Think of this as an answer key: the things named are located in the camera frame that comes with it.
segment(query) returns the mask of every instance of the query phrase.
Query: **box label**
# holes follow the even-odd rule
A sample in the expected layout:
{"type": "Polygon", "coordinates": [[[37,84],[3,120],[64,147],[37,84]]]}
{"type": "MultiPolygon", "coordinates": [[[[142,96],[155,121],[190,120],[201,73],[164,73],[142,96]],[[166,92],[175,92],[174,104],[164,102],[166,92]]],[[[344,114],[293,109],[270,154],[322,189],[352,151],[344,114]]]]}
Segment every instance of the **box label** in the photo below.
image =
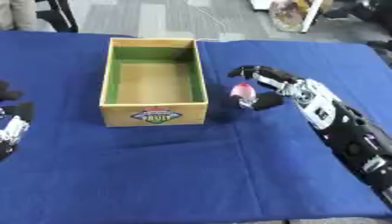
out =
{"type": "Polygon", "coordinates": [[[147,123],[165,123],[167,121],[176,119],[178,117],[182,116],[179,113],[173,112],[168,108],[163,108],[163,107],[150,107],[146,108],[142,112],[139,112],[135,115],[132,115],[131,117],[137,119],[137,120],[142,120],[147,123]]]}

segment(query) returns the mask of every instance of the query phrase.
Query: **gray floor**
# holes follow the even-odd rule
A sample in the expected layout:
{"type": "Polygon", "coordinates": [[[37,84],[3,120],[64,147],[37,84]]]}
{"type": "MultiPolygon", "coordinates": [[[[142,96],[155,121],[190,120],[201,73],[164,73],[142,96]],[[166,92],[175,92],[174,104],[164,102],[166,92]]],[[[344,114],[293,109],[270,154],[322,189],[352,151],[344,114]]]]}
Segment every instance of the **gray floor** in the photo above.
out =
{"type": "MultiPolygon", "coordinates": [[[[251,10],[248,0],[69,0],[81,32],[124,34],[145,38],[195,38],[229,41],[279,39],[360,42],[388,40],[375,24],[320,19],[308,33],[275,29],[267,13],[251,10]]],[[[38,8],[48,6],[41,3],[38,8]]],[[[53,29],[43,21],[41,31],[53,29]]],[[[281,224],[281,221],[259,222],[281,224]]],[[[360,218],[294,220],[292,224],[386,224],[360,218]]]]}

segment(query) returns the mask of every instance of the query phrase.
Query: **open box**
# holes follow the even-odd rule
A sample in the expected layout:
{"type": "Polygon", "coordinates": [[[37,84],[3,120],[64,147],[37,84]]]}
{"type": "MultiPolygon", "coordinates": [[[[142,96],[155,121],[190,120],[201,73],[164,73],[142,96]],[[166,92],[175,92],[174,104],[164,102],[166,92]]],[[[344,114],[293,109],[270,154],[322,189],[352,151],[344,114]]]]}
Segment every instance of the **open box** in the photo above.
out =
{"type": "Polygon", "coordinates": [[[100,107],[105,123],[203,123],[207,91],[193,39],[112,38],[100,107]]]}

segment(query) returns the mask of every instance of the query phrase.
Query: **robotic arm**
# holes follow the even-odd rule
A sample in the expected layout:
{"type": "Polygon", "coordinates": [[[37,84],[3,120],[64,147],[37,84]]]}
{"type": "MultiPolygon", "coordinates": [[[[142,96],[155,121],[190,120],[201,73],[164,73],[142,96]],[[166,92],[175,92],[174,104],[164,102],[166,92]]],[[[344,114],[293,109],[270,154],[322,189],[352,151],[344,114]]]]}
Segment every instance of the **robotic arm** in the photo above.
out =
{"type": "MultiPolygon", "coordinates": [[[[21,96],[19,91],[7,91],[8,83],[0,81],[0,102],[15,101],[21,96]]],[[[10,117],[4,129],[0,129],[0,160],[7,158],[18,147],[23,134],[32,121],[32,103],[0,107],[0,120],[10,117]]]]}
{"type": "Polygon", "coordinates": [[[338,160],[392,209],[392,138],[380,127],[315,80],[266,66],[241,66],[228,76],[255,79],[274,91],[255,99],[237,95],[241,107],[266,109],[281,104],[279,98],[290,97],[338,160]]]}

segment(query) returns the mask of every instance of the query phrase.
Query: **blue tablecloth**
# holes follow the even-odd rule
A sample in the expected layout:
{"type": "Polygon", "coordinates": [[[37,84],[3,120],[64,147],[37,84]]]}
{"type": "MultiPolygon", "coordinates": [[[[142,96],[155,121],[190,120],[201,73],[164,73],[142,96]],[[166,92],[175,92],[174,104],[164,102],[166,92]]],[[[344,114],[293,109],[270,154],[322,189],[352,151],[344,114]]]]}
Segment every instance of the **blue tablecloth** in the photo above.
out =
{"type": "Polygon", "coordinates": [[[392,73],[371,49],[199,42],[206,124],[109,129],[98,109],[108,43],[107,35],[0,32],[0,79],[36,104],[19,151],[0,163],[0,223],[391,215],[290,101],[262,112],[227,101],[242,81],[226,77],[231,69],[279,67],[324,82],[391,133],[392,73]]]}

